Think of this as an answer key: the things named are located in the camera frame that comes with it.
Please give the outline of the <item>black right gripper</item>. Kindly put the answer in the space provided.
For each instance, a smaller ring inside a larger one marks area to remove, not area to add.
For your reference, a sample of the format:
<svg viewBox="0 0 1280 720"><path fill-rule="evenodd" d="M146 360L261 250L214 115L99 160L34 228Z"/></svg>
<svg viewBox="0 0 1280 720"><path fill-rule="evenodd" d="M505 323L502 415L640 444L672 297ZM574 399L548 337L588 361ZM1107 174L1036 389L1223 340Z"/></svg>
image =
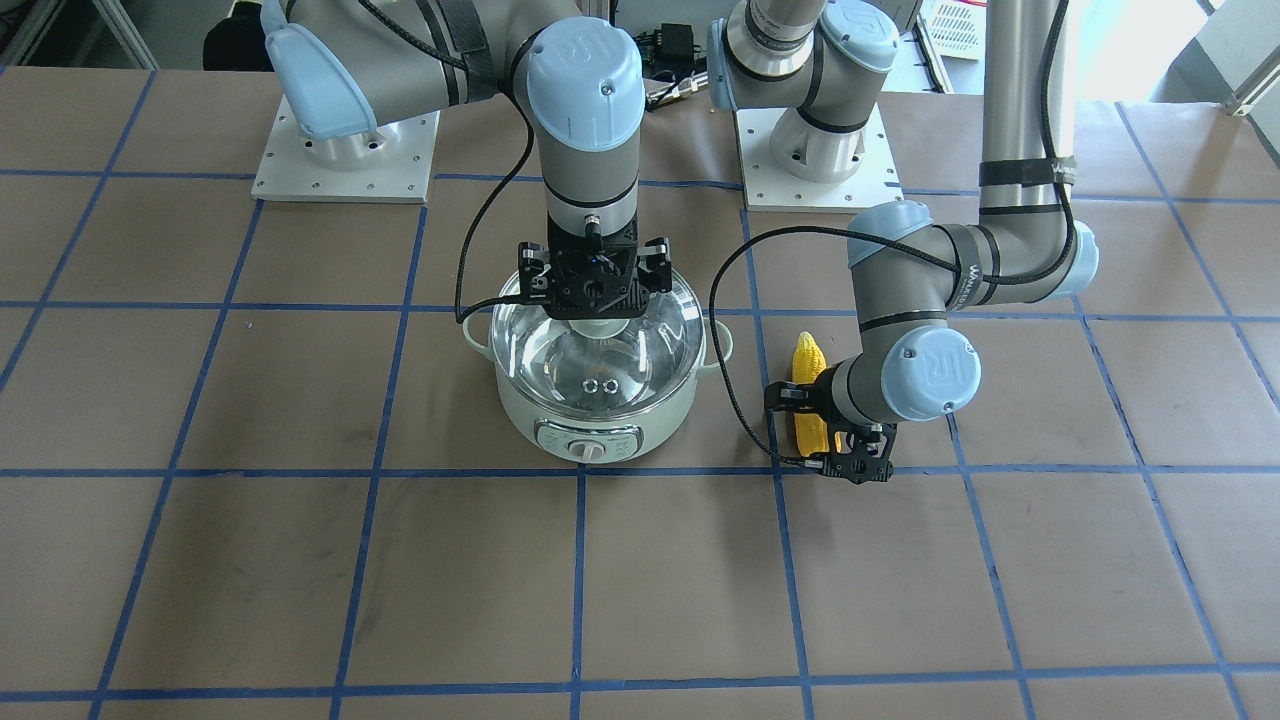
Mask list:
<svg viewBox="0 0 1280 720"><path fill-rule="evenodd" d="M654 293L672 291L669 240L639 246L621 234L603 240L563 236L544 249L518 245L518 301L557 320L634 319Z"/></svg>

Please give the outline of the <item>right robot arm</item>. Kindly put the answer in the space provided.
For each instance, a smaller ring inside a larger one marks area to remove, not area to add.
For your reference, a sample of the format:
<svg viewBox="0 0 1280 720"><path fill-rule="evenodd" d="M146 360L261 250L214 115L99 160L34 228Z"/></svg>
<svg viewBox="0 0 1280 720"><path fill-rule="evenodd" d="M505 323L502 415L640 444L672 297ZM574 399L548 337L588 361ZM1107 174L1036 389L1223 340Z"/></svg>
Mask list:
<svg viewBox="0 0 1280 720"><path fill-rule="evenodd" d="M637 45L572 1L265 1L265 49L302 135L358 137L506 96L538 147L547 243L524 242L506 304L557 320L641 316L673 283L637 238Z"/></svg>

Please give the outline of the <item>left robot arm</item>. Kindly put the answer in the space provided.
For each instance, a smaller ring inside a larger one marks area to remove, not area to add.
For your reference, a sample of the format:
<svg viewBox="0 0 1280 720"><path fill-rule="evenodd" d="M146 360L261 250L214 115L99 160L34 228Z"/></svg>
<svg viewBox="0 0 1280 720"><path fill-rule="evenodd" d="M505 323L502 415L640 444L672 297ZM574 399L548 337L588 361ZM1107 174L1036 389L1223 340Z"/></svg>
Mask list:
<svg viewBox="0 0 1280 720"><path fill-rule="evenodd" d="M803 161L814 140L852 137L890 68L859 24L868 8L740 3L710 32L716 102L796 117ZM855 484L887 480L899 425L955 413L979 388L979 355L950 328L951 313L1070 297L1092 282L1100 251L1071 206L1074 31L1066 1L989 3L974 225L938 224L925 205L902 200L832 229L847 242L861 350L814 380L765 388L767 410L826 425L822 451L772 451L776 462Z"/></svg>

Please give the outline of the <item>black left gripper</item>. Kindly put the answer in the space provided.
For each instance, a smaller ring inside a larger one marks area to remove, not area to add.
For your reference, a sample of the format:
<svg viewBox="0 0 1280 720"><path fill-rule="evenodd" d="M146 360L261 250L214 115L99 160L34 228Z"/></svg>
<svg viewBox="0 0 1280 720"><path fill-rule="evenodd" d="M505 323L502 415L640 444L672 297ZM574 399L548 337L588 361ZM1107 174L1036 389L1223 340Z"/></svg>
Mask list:
<svg viewBox="0 0 1280 720"><path fill-rule="evenodd" d="M895 424L859 424L855 411L841 410L833 375L796 384L780 380L765 387L764 405L794 418L794 438L803 465L824 477L851 483L887 482L895 471L890 459Z"/></svg>

